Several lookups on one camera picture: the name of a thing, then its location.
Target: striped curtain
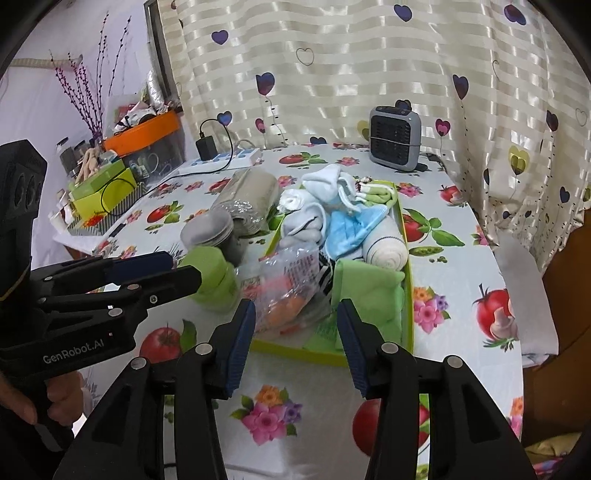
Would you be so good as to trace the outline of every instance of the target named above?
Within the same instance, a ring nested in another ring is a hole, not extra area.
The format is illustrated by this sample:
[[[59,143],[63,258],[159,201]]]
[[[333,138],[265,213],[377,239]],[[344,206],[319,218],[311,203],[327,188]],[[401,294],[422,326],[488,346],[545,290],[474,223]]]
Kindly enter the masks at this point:
[[[359,144],[372,107],[407,105],[491,242],[512,232],[544,271],[582,224],[591,89],[526,0],[159,5],[195,136],[217,118],[260,147]]]

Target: floral tablecloth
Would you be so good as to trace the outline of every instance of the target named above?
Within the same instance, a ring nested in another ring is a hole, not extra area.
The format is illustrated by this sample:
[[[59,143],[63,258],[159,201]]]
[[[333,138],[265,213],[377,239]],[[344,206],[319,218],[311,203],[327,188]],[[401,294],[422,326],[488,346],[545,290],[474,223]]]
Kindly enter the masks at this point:
[[[428,166],[423,173],[400,173],[372,163],[362,145],[319,144],[266,151],[255,168],[275,175],[282,187],[298,186],[304,173],[330,163],[354,176],[397,185],[411,247],[414,354],[437,361],[461,356],[520,435],[521,348],[505,284],[473,212],[432,160],[422,157]],[[171,179],[138,202],[117,234],[101,243],[102,253],[126,258],[167,251],[180,259],[186,253],[179,240],[183,226],[210,207],[232,173]],[[248,257],[257,258],[269,236],[247,241]],[[501,307],[505,316],[494,323],[493,312]],[[83,372],[86,411],[140,352],[178,355],[182,335],[207,341],[231,315],[208,313],[190,299],[150,310],[136,332],[135,351]],[[363,404],[347,369],[251,352],[239,390],[219,403],[216,421],[229,478],[357,480],[365,477],[368,457],[362,449],[375,415],[372,404]],[[165,462],[174,462],[172,407],[164,423]],[[424,431],[418,478],[426,478],[428,463],[428,428]],[[175,478],[174,468],[167,475]]]

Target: human hand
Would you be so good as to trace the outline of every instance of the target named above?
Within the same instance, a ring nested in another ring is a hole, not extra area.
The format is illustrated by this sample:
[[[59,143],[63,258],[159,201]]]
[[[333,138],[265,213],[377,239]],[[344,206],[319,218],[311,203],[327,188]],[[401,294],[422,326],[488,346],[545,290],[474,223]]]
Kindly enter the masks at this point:
[[[47,398],[52,402],[47,414],[60,425],[70,426],[82,415],[82,375],[71,372],[47,381]],[[33,402],[13,387],[0,372],[0,405],[12,410],[31,425],[37,423]]]

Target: orange lid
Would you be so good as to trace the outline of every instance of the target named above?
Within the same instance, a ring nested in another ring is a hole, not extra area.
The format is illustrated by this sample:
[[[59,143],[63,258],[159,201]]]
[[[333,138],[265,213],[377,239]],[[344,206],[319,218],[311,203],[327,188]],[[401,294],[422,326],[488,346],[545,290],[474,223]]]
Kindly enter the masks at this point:
[[[117,155],[123,157],[156,143],[166,135],[176,132],[180,127],[177,114],[169,111],[107,138],[104,143],[105,150],[115,150]]]

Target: green towel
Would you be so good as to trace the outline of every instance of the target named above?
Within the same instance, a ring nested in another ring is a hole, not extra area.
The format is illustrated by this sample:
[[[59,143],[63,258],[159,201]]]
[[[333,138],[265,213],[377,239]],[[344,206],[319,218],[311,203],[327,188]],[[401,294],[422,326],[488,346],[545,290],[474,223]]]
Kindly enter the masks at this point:
[[[386,187],[378,187],[374,184],[368,183],[367,185],[365,185],[366,187],[368,187],[368,192],[365,192],[369,195],[387,195],[388,198],[390,198],[392,196],[392,192],[390,191],[390,189],[387,189]]]
[[[394,206],[394,204],[396,203],[395,199],[390,198],[387,202],[372,202],[370,200],[368,200],[367,198],[363,200],[363,204],[366,207],[373,207],[374,205],[385,205],[388,209],[392,208]]]
[[[331,316],[321,322],[304,349],[340,353],[343,346],[336,327],[336,308],[342,299],[351,299],[359,317],[378,327],[387,342],[402,341],[404,273],[376,267],[358,260],[338,260],[335,266]]]

